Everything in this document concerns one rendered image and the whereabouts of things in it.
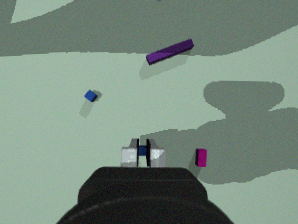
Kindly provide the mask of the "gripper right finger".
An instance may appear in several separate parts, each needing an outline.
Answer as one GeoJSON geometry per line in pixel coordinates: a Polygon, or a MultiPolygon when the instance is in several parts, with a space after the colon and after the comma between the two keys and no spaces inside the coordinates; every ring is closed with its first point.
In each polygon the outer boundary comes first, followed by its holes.
{"type": "Polygon", "coordinates": [[[146,141],[146,161],[147,167],[166,167],[166,149],[159,148],[154,139],[146,141]],[[148,158],[147,158],[148,142],[148,158]]]}

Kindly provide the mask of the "purple rod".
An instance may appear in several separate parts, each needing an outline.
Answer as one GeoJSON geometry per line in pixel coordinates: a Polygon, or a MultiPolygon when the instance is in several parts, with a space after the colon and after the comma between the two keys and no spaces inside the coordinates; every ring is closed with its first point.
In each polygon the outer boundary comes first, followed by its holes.
{"type": "Polygon", "coordinates": [[[188,39],[175,45],[169,46],[167,48],[161,49],[159,51],[153,52],[151,54],[148,54],[146,55],[146,59],[148,64],[151,65],[169,57],[191,50],[193,47],[194,44],[192,40],[188,39]]]}

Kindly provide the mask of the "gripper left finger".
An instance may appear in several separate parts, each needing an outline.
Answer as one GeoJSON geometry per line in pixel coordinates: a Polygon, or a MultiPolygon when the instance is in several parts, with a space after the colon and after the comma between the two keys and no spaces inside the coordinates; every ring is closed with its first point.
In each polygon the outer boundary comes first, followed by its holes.
{"type": "Polygon", "coordinates": [[[121,167],[138,167],[139,138],[132,138],[129,147],[121,149],[121,167]]]}

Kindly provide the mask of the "small blue block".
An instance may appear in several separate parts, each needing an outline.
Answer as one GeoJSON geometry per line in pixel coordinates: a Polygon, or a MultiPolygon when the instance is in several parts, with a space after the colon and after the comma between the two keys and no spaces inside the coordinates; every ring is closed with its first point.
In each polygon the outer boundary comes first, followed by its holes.
{"type": "Polygon", "coordinates": [[[146,145],[139,145],[139,156],[146,156],[146,145]]]}
{"type": "Polygon", "coordinates": [[[89,90],[85,95],[85,98],[87,98],[90,102],[94,102],[94,100],[98,97],[94,92],[89,90]]]}

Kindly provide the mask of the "small magenta block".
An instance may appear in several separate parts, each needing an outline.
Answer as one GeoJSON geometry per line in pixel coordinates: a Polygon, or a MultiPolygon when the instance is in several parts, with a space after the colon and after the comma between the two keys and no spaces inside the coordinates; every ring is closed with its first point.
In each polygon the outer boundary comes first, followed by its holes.
{"type": "Polygon", "coordinates": [[[195,165],[198,167],[206,167],[207,150],[196,149],[195,165]]]}

